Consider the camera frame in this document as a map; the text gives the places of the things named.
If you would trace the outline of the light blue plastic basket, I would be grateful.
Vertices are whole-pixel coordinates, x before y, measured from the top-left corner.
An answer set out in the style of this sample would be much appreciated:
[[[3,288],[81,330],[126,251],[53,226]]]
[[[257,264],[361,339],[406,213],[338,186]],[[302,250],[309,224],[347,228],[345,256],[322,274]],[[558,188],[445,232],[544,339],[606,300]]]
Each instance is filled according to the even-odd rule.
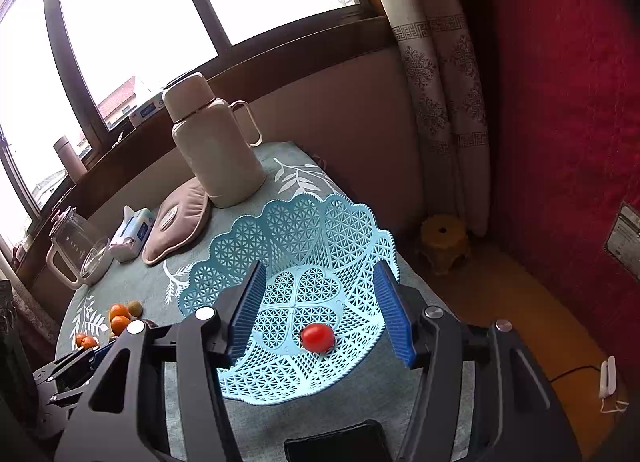
[[[266,290],[244,355],[218,372],[222,394],[256,406],[280,404],[326,390],[360,363],[385,328],[373,289],[384,260],[397,274],[389,231],[372,210],[334,193],[273,200],[214,237],[206,260],[195,263],[177,305],[187,316],[213,305],[239,284],[256,260],[266,267]],[[304,349],[299,332],[324,323],[335,345],[324,354]]]

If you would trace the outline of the pink tumbler on sill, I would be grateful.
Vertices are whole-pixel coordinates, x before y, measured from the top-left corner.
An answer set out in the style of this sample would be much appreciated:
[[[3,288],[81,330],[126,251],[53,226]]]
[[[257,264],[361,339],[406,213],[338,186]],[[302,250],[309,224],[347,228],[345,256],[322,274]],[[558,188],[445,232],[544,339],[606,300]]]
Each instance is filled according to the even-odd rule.
[[[88,173],[87,167],[81,158],[76,153],[74,147],[67,139],[66,136],[62,136],[55,141],[53,149],[58,155],[61,163],[63,164],[66,173],[70,176],[70,179],[75,183],[78,182]]]

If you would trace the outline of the grey-green leaf tablecloth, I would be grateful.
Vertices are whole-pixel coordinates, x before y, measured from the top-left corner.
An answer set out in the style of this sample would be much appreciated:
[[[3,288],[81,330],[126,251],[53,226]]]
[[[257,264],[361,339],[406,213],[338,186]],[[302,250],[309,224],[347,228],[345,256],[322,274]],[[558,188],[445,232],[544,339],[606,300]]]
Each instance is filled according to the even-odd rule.
[[[272,142],[256,153],[267,177],[254,196],[213,211],[198,240],[157,265],[114,263],[95,286],[77,290],[56,351],[71,352],[81,333],[106,342],[108,310],[130,300],[157,324],[177,322],[261,262],[267,289],[252,339],[219,375],[242,457],[281,461],[288,438],[365,420],[379,422],[398,453],[420,375],[393,352],[375,303],[373,263],[387,260],[429,303],[438,297],[371,211],[349,202],[295,144]]]

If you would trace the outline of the rough mandarin with stem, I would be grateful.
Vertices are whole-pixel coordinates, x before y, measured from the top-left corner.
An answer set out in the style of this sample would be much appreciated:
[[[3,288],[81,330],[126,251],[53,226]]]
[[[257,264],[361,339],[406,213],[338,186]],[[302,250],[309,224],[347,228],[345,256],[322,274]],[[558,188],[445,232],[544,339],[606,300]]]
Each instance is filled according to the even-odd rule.
[[[82,344],[81,344],[80,348],[91,348],[91,347],[96,347],[98,345],[99,345],[99,343],[95,338],[92,338],[91,336],[88,336],[88,338],[85,338],[82,341]]]

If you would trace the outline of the tissue pack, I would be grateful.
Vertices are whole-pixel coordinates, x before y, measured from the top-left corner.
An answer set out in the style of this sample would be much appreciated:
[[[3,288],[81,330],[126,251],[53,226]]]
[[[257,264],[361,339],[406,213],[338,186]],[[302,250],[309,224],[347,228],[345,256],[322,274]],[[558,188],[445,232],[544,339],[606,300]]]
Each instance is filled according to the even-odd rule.
[[[108,246],[114,259],[122,264],[137,258],[149,239],[154,222],[154,215],[148,208],[135,211],[125,205],[122,209],[122,222]]]

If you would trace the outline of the pink heating pad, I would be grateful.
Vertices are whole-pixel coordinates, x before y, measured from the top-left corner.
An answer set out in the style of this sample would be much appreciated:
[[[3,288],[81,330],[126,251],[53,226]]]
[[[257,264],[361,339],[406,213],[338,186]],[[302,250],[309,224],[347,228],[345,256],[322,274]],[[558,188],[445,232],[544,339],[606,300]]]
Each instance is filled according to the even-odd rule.
[[[141,257],[153,266],[196,240],[210,216],[210,201],[198,178],[184,182],[160,204]]]

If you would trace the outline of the smooth orange kumquat small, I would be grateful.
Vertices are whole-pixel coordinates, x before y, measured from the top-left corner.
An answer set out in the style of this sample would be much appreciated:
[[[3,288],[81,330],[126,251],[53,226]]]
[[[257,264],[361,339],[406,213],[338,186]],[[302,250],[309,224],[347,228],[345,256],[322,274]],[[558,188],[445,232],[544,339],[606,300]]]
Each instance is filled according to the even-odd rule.
[[[111,320],[111,331],[115,336],[119,336],[127,329],[130,318],[123,315],[117,315]]]

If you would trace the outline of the tan longan fruit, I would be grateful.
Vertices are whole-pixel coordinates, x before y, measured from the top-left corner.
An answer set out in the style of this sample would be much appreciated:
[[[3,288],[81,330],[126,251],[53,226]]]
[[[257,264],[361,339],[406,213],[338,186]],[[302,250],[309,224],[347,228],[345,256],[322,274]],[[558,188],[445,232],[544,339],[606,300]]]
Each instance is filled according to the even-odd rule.
[[[129,315],[135,319],[140,318],[143,314],[143,306],[137,300],[132,300],[131,302],[129,302],[127,304],[127,309]]]

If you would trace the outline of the red quilted bedding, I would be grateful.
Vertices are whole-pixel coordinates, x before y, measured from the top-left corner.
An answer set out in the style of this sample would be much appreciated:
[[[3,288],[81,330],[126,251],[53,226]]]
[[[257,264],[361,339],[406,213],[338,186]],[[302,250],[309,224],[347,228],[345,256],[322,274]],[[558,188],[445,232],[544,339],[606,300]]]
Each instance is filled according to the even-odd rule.
[[[605,251],[639,201],[639,26],[624,0],[491,0],[500,110],[494,228],[639,379],[639,285]]]

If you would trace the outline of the red cherry tomato large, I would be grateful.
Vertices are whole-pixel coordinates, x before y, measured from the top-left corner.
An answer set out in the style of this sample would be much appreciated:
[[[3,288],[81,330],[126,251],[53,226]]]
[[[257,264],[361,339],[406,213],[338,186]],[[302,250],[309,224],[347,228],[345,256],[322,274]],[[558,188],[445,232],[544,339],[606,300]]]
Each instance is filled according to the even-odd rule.
[[[299,332],[299,341],[308,352],[324,354],[334,347],[335,335],[327,324],[309,323]]]

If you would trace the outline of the blue white box on sill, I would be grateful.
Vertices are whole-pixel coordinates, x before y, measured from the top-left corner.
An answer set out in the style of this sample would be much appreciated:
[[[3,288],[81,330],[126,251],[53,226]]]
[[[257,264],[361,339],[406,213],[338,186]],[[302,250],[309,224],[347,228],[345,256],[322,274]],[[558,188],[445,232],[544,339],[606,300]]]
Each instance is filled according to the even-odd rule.
[[[152,98],[142,102],[139,107],[136,107],[132,112],[130,112],[128,115],[129,121],[134,128],[137,128],[149,118],[152,118],[152,116],[159,110],[162,110],[163,107],[163,94],[159,92]]]

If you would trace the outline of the wall label plate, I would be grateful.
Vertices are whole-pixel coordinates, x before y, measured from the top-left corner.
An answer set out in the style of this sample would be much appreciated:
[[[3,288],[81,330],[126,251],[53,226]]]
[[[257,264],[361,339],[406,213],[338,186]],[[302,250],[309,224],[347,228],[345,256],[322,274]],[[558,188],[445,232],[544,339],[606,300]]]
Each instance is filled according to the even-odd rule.
[[[634,278],[640,279],[640,216],[631,205],[623,202],[605,242],[611,254]]]

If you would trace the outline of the smooth orange kumquat large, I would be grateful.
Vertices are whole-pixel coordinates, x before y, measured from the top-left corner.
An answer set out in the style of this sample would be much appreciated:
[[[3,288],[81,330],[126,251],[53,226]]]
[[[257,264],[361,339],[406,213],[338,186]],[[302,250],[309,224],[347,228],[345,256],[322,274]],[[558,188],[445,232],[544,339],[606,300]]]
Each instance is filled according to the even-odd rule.
[[[114,304],[108,310],[108,318],[113,321],[117,317],[124,317],[129,319],[130,313],[128,312],[128,308],[123,304]]]

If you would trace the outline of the yellow plastic stool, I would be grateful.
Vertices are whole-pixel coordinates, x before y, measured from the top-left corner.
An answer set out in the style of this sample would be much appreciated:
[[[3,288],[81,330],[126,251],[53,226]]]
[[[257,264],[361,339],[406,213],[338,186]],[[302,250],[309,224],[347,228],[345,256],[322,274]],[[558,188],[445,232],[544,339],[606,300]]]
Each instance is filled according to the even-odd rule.
[[[434,215],[422,222],[421,252],[438,276],[448,274],[451,267],[470,255],[468,232],[462,220],[452,215]]]

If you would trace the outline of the cream thermos flask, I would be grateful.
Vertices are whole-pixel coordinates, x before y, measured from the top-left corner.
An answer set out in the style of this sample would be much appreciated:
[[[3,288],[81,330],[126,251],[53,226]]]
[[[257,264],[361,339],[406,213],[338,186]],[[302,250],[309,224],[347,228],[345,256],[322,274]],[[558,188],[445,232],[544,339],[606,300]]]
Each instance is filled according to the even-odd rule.
[[[262,144],[262,132],[247,141],[234,115],[243,108],[255,121],[246,101],[229,104],[217,97],[200,72],[166,89],[163,100],[174,123],[172,139],[217,208],[230,208],[260,189],[266,172],[254,149]]]

